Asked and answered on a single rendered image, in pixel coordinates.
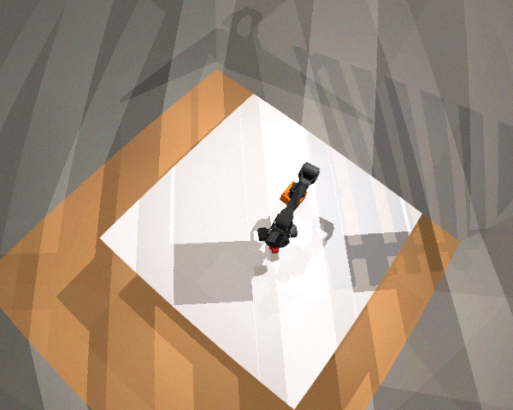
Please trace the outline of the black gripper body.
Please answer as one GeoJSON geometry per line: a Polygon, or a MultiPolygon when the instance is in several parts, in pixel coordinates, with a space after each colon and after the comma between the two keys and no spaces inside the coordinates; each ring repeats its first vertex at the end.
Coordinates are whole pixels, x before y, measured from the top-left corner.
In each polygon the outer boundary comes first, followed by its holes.
{"type": "MultiPolygon", "coordinates": [[[[267,238],[268,238],[268,235],[270,233],[270,231],[267,231],[266,227],[263,227],[263,228],[258,228],[258,237],[259,237],[259,241],[262,242],[262,241],[266,241],[267,238]]],[[[294,238],[294,237],[297,237],[298,236],[298,229],[297,229],[297,226],[296,225],[293,225],[292,229],[290,230],[289,234],[287,233],[286,234],[287,236],[290,235],[290,238],[294,238]]]]}

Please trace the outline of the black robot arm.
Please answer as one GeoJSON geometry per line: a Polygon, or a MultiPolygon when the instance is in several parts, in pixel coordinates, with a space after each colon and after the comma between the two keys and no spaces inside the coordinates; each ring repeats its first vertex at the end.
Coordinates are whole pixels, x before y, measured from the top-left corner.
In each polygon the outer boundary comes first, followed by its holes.
{"type": "Polygon", "coordinates": [[[286,238],[286,234],[289,234],[293,227],[294,211],[301,198],[304,198],[307,195],[306,192],[310,185],[314,184],[318,179],[318,175],[320,173],[319,169],[319,167],[316,167],[308,161],[302,165],[298,173],[299,181],[293,181],[292,186],[287,193],[291,200],[287,204],[286,208],[281,210],[280,214],[277,214],[270,227],[272,231],[269,233],[265,242],[269,247],[281,249],[290,244],[290,240],[289,238],[286,238]],[[286,231],[287,228],[288,230],[286,231]]]}

